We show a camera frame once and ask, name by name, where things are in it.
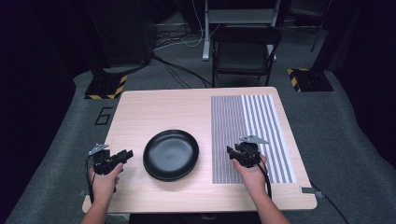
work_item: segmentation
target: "yellow and black hazard tape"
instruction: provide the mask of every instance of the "yellow and black hazard tape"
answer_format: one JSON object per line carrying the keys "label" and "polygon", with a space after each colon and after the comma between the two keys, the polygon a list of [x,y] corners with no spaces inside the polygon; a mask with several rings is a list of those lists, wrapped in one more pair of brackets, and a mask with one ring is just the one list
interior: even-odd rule
{"label": "yellow and black hazard tape", "polygon": [[290,80],[291,80],[291,85],[293,86],[295,91],[301,91],[300,86],[298,85],[297,79],[296,79],[295,75],[293,74],[294,71],[296,71],[296,70],[298,70],[298,71],[309,71],[309,69],[307,69],[307,68],[298,68],[298,69],[289,68],[288,69],[288,74],[289,74],[289,77],[290,77]]}
{"label": "yellow and black hazard tape", "polygon": [[120,85],[117,87],[116,91],[114,94],[109,94],[109,95],[85,95],[84,99],[91,99],[91,100],[105,100],[105,99],[117,99],[122,93],[122,89],[125,85],[127,76],[123,77],[120,80]]}

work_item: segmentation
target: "black plate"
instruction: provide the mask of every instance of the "black plate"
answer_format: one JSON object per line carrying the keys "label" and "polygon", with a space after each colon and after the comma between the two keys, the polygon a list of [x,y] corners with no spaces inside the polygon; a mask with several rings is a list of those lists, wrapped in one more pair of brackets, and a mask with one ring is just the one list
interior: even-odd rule
{"label": "black plate", "polygon": [[159,180],[173,181],[188,174],[198,160],[198,143],[189,133],[167,130],[148,141],[143,154],[146,171]]}

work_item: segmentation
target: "placemat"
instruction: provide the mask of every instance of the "placemat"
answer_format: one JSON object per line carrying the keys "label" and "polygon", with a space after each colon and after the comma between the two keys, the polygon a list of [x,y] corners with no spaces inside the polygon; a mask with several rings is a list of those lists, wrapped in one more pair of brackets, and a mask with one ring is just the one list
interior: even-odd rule
{"label": "placemat", "polygon": [[240,184],[227,146],[234,148],[240,137],[256,135],[269,144],[259,144],[267,157],[271,183],[294,183],[295,174],[271,94],[211,97],[213,184]]}

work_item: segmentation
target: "person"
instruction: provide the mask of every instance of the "person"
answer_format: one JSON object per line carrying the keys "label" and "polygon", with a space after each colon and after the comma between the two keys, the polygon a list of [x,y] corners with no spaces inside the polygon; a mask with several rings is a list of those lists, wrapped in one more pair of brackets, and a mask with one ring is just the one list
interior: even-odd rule
{"label": "person", "polygon": [[[266,160],[267,159],[262,155],[262,167]],[[90,170],[91,180],[94,180],[92,186],[94,201],[91,208],[82,219],[81,224],[105,223],[107,209],[113,195],[113,189],[120,180],[118,174],[122,171],[122,165],[122,163],[118,164],[108,175],[96,175],[93,169]],[[266,193],[265,178],[259,167],[256,165],[246,168],[240,165],[235,159],[233,159],[233,165],[242,176],[244,185],[257,208],[261,223],[290,223]]]}

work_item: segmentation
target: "wooden table top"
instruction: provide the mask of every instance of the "wooden table top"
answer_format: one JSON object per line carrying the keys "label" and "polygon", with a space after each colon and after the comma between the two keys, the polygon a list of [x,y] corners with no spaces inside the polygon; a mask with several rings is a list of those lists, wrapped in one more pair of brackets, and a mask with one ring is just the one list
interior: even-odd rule
{"label": "wooden table top", "polygon": [[[124,164],[108,213],[255,211],[243,184],[212,184],[211,96],[264,94],[274,98],[296,177],[296,183],[272,184],[273,201],[281,210],[315,208],[315,196],[300,191],[300,187],[311,185],[277,90],[254,87],[124,92],[105,144],[111,155],[132,149],[134,156]],[[163,182],[147,173],[143,152],[155,134],[171,129],[190,133],[198,142],[200,154],[189,174]],[[90,206],[87,196],[82,210],[87,212]]]}

